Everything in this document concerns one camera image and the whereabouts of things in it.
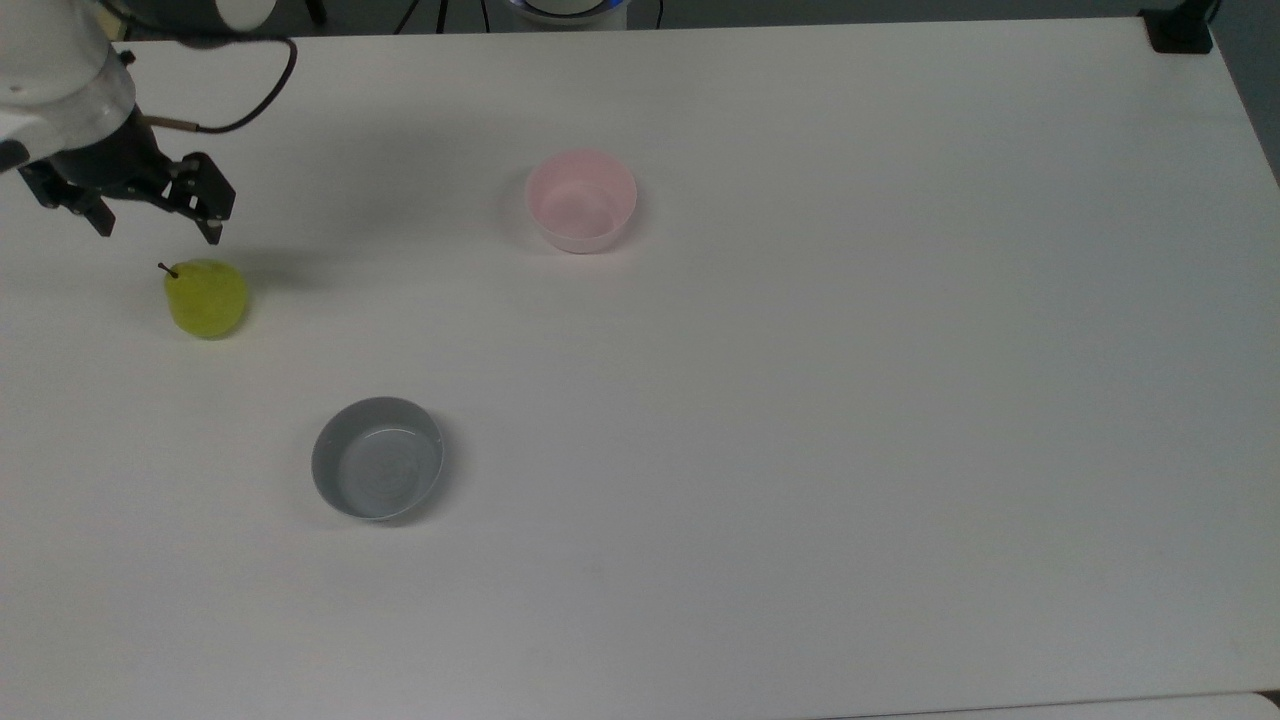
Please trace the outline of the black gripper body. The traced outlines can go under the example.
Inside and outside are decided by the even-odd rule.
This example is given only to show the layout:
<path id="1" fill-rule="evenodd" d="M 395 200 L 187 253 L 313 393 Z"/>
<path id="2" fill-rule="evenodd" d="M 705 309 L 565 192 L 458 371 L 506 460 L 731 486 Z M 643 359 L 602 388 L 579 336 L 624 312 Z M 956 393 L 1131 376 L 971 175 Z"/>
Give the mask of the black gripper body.
<path id="1" fill-rule="evenodd" d="M 147 202 L 197 220 L 204 213 L 230 218 L 236 191 L 205 152 L 169 158 L 134 110 L 106 138 L 55 152 L 18 168 L 37 202 L 84 215 L 93 199 Z"/>

